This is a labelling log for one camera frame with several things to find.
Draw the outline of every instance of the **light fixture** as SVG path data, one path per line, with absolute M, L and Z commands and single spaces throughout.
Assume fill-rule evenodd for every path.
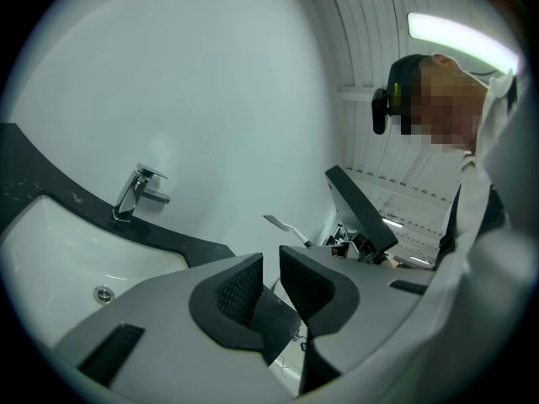
M 512 50 L 480 31 L 455 21 L 423 13 L 409 13 L 408 31 L 415 39 L 428 40 L 462 51 L 503 73 L 513 69 L 515 74 L 519 69 L 519 57 Z
M 413 259 L 413 260 L 417 260 L 417 261 L 419 261 L 419 262 L 427 263 L 428 265 L 431 264 L 430 262 L 427 262 L 426 260 L 419 259 L 419 258 L 415 258 L 414 256 L 410 256 L 410 258 Z
M 382 218 L 382 220 L 384 220 L 388 225 L 392 225 L 395 227 L 403 227 L 403 225 L 401 225 L 400 223 L 397 223 L 396 221 L 385 219 L 385 218 Z

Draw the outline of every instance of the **brush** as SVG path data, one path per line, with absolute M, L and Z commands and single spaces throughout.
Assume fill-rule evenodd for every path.
M 308 240 L 305 235 L 303 235 L 300 231 L 298 231 L 294 226 L 287 225 L 283 223 L 281 220 L 277 219 L 274 215 L 263 215 L 263 217 L 269 221 L 269 223 L 272 223 L 279 227 L 279 229 L 282 229 L 285 232 L 293 231 L 298 238 L 300 238 L 300 241 L 303 242 L 303 245 L 305 247 L 313 247 L 314 244 Z

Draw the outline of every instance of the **black countertop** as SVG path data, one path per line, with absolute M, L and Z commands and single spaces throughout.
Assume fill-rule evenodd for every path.
M 0 124 L 0 233 L 41 195 L 119 237 L 179 253 L 190 268 L 235 256 L 224 244 L 188 237 L 136 217 L 131 223 L 111 222 L 112 205 L 61 172 L 16 124 Z M 252 328 L 264 337 L 263 356 L 268 364 L 286 347 L 300 325 L 297 313 L 264 287 Z

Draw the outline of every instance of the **faucet handle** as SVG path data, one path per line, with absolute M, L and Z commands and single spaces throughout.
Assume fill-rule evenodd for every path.
M 165 177 L 162 173 L 156 171 L 155 169 L 152 169 L 151 167 L 142 165 L 142 164 L 140 164 L 140 163 L 138 163 L 138 164 L 136 165 L 136 170 L 137 170 L 143 177 L 146 177 L 146 178 L 151 178 L 151 177 L 153 177 L 154 175 L 157 175 L 158 177 L 168 179 L 168 178 Z

